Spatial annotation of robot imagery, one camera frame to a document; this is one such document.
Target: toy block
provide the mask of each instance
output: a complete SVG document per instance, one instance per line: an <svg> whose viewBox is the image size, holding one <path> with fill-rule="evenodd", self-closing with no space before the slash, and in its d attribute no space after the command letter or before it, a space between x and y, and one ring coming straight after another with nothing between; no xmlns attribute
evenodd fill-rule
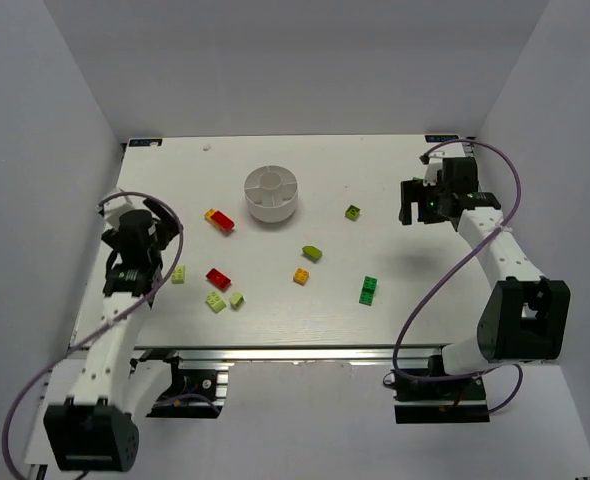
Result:
<svg viewBox="0 0 590 480"><path fill-rule="evenodd" d="M304 252L304 255L310 258L313 262L317 262L317 260L319 260L322 256L322 251L319 248L315 248L311 245L303 247L302 252Z"/></svg>
<svg viewBox="0 0 590 480"><path fill-rule="evenodd" d="M213 213L210 216L210 219L211 222L214 222L217 228L219 228L224 233L229 233L235 226L235 223L219 210Z"/></svg>
<svg viewBox="0 0 590 480"><path fill-rule="evenodd" d="M228 286L231 284L231 279L216 268L211 268L211 270L206 274L206 278L209 282L222 291L226 290L226 288L228 288Z"/></svg>
<svg viewBox="0 0 590 480"><path fill-rule="evenodd" d="M377 279L373 277L364 277L364 285L362 286L362 292L374 294L375 288L377 288Z"/></svg>
<svg viewBox="0 0 590 480"><path fill-rule="evenodd" d="M206 212L204 214L204 218L208 221L208 223L210 223L211 225L213 225L214 227L219 228L219 226L213 221L213 219L211 218L213 216L213 214L215 213L215 209L211 208L208 212Z"/></svg>
<svg viewBox="0 0 590 480"><path fill-rule="evenodd" d="M293 281L295 283L299 283L300 285L304 285L307 280L308 280L308 272L306 270L304 270L303 268L298 268L297 271L295 272L295 275L293 275Z"/></svg>
<svg viewBox="0 0 590 480"><path fill-rule="evenodd" d="M370 307L373 304L373 294L362 290L362 294L359 296L359 303Z"/></svg>
<svg viewBox="0 0 590 480"><path fill-rule="evenodd" d="M217 292L211 292L206 296L206 303L215 313L219 313L226 308L226 303L222 300Z"/></svg>
<svg viewBox="0 0 590 480"><path fill-rule="evenodd" d="M344 215L346 216L346 218L349 218L349 219L355 221L355 220L357 220L357 217L359 217L359 212L360 212L359 208L357 208L355 205L350 205L346 209L346 213Z"/></svg>
<svg viewBox="0 0 590 480"><path fill-rule="evenodd" d="M186 274L186 267L184 265L180 265L173 273L171 273L171 283L184 283L184 276Z"/></svg>
<svg viewBox="0 0 590 480"><path fill-rule="evenodd" d="M235 292L231 298L228 299L228 301L230 302L231 307L237 310L242 305L242 303L244 303L244 295L239 292Z"/></svg>

